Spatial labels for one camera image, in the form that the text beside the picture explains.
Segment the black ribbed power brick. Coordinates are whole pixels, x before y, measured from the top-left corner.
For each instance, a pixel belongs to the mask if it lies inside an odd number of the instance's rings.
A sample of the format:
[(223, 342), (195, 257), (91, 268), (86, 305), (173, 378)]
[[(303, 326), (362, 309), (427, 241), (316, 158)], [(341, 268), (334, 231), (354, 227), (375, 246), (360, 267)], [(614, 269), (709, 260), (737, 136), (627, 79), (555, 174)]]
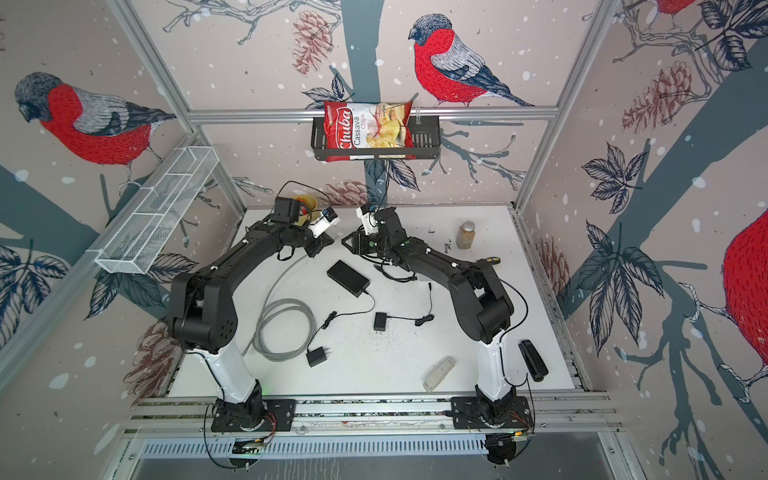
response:
[(327, 270), (327, 276), (355, 297), (359, 297), (365, 293), (370, 285), (370, 280), (367, 277), (359, 273), (343, 260), (336, 261)]

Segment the black wall plug adapter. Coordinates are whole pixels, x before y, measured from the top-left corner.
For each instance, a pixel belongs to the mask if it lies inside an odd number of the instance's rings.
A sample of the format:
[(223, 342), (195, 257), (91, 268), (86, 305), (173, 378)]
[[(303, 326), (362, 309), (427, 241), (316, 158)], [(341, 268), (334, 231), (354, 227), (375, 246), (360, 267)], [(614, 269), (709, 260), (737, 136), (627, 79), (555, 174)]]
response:
[(306, 359), (307, 363), (310, 367), (315, 367), (327, 360), (327, 354), (326, 350), (322, 346), (318, 346), (317, 348), (313, 348), (312, 344), (318, 334), (321, 331), (326, 330), (331, 322), (339, 317), (353, 317), (363, 314), (372, 313), (374, 308), (376, 307), (376, 299), (367, 291), (363, 290), (362, 294), (366, 297), (368, 297), (371, 300), (371, 306), (365, 310), (359, 310), (359, 311), (353, 311), (353, 312), (338, 312), (338, 311), (332, 311), (324, 320), (324, 322), (321, 324), (320, 327), (317, 328), (317, 330), (311, 335), (309, 339), (309, 343), (307, 345), (306, 349)]

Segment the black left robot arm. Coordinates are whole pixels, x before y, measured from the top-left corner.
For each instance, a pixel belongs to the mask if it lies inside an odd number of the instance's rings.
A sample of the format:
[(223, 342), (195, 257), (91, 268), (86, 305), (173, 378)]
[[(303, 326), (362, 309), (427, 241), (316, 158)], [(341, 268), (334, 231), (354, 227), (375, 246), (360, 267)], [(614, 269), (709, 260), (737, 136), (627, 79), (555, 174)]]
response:
[(243, 407), (253, 415), (261, 408), (258, 381), (248, 371), (234, 342), (238, 317), (233, 295), (263, 261), (286, 247), (317, 255), (333, 239), (327, 230), (338, 215), (327, 207), (299, 224), (302, 203), (278, 197), (273, 210), (246, 228), (244, 238), (219, 259), (171, 282), (166, 323), (183, 349), (200, 354), (221, 390), (224, 404)]

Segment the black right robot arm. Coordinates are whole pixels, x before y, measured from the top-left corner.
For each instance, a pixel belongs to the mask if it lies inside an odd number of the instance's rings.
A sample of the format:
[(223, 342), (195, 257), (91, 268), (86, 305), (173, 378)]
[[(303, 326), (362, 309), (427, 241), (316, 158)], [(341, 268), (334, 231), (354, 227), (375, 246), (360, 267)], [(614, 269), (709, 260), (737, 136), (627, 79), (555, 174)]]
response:
[(461, 330), (476, 343), (478, 408), (496, 421), (513, 404), (516, 388), (506, 377), (502, 338), (511, 329), (513, 303), (497, 276), (497, 257), (465, 261), (441, 253), (406, 233), (393, 207), (356, 209), (358, 229), (342, 239), (352, 254), (374, 264), (385, 278), (432, 281), (444, 287)]

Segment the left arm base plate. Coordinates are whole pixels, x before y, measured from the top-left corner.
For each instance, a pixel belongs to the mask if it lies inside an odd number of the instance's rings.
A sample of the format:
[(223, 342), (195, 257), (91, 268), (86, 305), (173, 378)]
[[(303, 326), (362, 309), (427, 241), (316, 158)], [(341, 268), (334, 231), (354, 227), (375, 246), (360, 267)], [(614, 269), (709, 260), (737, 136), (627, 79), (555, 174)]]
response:
[(297, 402), (294, 399), (253, 398), (234, 404), (217, 399), (211, 430), (215, 433), (288, 432)]

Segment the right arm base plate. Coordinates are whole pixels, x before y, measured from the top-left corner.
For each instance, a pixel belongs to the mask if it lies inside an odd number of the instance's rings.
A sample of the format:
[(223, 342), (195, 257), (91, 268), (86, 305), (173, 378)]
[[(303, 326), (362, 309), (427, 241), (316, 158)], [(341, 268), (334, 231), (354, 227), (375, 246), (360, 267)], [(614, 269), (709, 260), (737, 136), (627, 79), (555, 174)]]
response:
[(452, 397), (446, 415), (457, 430), (508, 429), (530, 430), (534, 426), (532, 410), (523, 396), (507, 395), (498, 401), (480, 397)]

